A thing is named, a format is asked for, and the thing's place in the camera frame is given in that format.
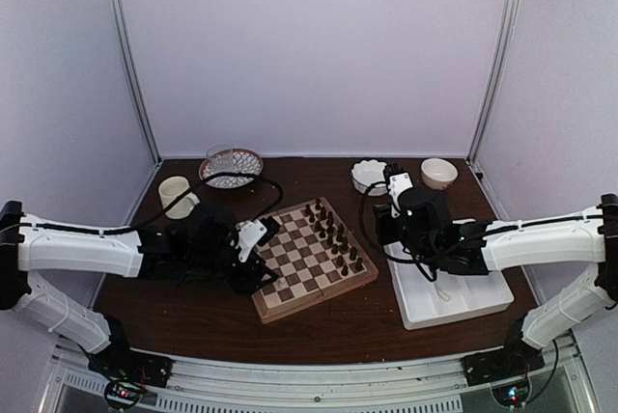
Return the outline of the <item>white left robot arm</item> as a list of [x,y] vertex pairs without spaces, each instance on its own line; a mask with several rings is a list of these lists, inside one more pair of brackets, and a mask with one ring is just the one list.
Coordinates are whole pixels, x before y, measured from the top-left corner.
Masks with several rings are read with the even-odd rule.
[[271,216],[238,223],[223,207],[198,205],[162,230],[149,223],[105,230],[53,224],[9,201],[1,209],[1,307],[38,320],[100,357],[117,377],[129,378],[139,359],[122,324],[76,303],[41,271],[94,271],[180,285],[214,277],[250,295],[277,279],[255,249],[279,229]]

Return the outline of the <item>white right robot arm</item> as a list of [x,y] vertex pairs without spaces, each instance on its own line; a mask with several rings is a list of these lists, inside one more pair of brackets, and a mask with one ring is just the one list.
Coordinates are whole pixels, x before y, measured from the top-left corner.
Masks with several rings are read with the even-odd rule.
[[421,271],[485,276],[526,264],[585,262],[587,268],[508,330],[495,354],[501,374],[517,374],[557,336],[617,304],[617,197],[604,194],[583,211],[527,221],[455,221],[442,192],[390,189],[373,208],[379,246],[400,243],[404,263]]

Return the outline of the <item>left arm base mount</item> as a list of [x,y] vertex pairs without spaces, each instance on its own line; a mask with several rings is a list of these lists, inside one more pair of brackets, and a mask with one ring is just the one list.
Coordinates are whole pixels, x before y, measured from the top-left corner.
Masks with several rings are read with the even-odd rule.
[[148,387],[167,386],[173,360],[131,349],[123,325],[114,317],[105,316],[104,320],[110,329],[110,345],[97,354],[84,354],[88,368],[107,380],[105,402],[117,411],[126,411],[148,393]]

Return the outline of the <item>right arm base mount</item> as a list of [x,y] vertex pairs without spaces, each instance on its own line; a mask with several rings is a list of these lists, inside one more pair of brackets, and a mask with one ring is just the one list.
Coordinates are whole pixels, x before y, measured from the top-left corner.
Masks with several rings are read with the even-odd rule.
[[535,393],[529,378],[535,370],[546,363],[543,350],[523,340],[524,317],[511,324],[504,346],[498,349],[476,352],[462,358],[463,374],[469,387],[490,383],[493,399],[510,411],[522,409],[541,397],[553,380],[558,368],[559,347],[552,341],[554,362],[545,384]]

